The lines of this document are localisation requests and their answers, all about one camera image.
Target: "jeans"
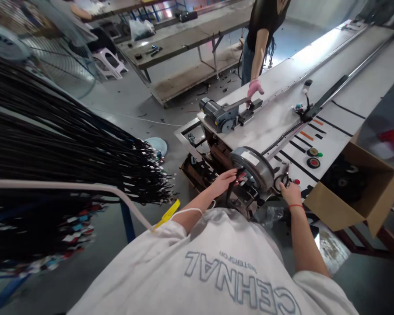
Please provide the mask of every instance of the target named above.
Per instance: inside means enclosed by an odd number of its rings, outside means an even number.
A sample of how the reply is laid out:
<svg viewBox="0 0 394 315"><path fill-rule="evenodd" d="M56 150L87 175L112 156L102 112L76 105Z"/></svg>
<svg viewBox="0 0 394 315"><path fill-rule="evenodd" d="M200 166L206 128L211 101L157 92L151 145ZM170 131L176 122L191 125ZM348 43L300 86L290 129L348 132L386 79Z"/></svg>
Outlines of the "jeans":
<svg viewBox="0 0 394 315"><path fill-rule="evenodd" d="M241 86L246 85L248 82L251 81L251 68L253 66L253 60L255 52L252 51L248 47L248 43L246 42L248 38L245 39L244 48L242 51L242 68L241 68ZM267 56L267 49L264 53L264 59Z"/></svg>

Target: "red string bracelet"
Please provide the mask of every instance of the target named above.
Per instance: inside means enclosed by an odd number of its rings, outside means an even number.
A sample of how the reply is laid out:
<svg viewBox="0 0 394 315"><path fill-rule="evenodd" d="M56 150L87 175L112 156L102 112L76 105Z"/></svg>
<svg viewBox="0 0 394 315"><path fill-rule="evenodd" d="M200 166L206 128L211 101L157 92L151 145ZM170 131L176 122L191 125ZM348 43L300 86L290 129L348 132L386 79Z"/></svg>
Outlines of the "red string bracelet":
<svg viewBox="0 0 394 315"><path fill-rule="evenodd" d="M290 210L290 207L301 207L301 208L303 209L303 205L298 205L298 204L295 204L295 205L289 205L289 210Z"/></svg>

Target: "orange tape marking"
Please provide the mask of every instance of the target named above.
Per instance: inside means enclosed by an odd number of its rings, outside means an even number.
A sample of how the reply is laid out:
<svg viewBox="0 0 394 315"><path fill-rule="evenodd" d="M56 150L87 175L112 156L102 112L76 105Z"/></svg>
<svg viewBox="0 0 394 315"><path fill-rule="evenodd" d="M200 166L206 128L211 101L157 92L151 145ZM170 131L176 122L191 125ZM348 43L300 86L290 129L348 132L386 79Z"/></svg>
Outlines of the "orange tape marking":
<svg viewBox="0 0 394 315"><path fill-rule="evenodd" d="M311 136L308 136L306 133L304 133L303 131L300 132L301 135L307 137L309 140L314 141L314 138L312 138Z"/></svg>
<svg viewBox="0 0 394 315"><path fill-rule="evenodd" d="M324 125L321 121L314 119L313 121L315 121L318 125Z"/></svg>

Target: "worker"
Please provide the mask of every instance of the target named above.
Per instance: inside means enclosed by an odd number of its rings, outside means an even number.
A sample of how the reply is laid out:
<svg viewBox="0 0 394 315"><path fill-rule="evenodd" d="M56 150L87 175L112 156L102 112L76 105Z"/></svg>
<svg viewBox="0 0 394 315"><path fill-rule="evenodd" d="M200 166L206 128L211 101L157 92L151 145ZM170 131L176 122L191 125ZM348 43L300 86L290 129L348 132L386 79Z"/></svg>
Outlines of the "worker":
<svg viewBox="0 0 394 315"><path fill-rule="evenodd" d="M51 4L68 20L70 20L77 30L73 34L68 27L62 27L62 32L68 37L69 48L76 54L87 57L87 53L82 49L87 45L91 52L96 52L102 48L108 48L116 55L117 48L111 38L101 28L92 28L84 21L90 21L92 16L89 12L79 8L73 0L50 0Z"/></svg>
<svg viewBox="0 0 394 315"><path fill-rule="evenodd" d="M255 0L242 53L241 86L250 82L249 99L257 91L264 94L258 77L263 70L268 47L272 45L270 50L274 51L273 34L285 20L289 4L290 0Z"/></svg>
<svg viewBox="0 0 394 315"><path fill-rule="evenodd" d="M293 278L260 225L233 209L208 210L236 173L221 174L170 221L127 245L69 315L358 314L330 278L297 185L281 184L292 215Z"/></svg>

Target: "fan motor housing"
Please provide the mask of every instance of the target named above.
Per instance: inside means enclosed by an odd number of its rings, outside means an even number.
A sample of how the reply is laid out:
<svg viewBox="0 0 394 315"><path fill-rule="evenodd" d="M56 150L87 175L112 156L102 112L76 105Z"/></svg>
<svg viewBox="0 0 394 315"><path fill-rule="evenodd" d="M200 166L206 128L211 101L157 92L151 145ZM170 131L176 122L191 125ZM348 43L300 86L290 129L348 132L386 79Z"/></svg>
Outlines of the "fan motor housing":
<svg viewBox="0 0 394 315"><path fill-rule="evenodd" d="M235 168L245 168L247 184L259 193L267 193L274 184L274 172L270 163L250 147L238 147L229 154Z"/></svg>

